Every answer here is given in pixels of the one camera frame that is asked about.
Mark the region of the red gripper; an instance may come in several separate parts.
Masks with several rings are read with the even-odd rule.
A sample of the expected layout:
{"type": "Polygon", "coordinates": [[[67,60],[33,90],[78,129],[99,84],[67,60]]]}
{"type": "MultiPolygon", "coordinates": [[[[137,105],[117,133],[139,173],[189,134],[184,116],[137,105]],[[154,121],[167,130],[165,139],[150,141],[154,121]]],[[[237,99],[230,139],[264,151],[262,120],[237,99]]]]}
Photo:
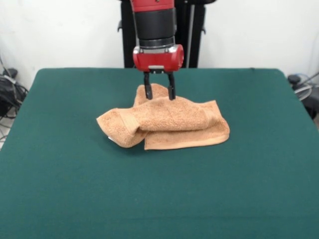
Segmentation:
{"type": "Polygon", "coordinates": [[[184,61],[184,50],[180,44],[169,48],[161,49],[142,49],[136,46],[133,49],[133,61],[135,67],[144,72],[144,86],[146,98],[151,100],[153,98],[152,86],[150,84],[150,71],[160,70],[168,72],[169,79],[168,95],[169,99],[175,100],[175,80],[173,72],[178,71],[184,61]]]}

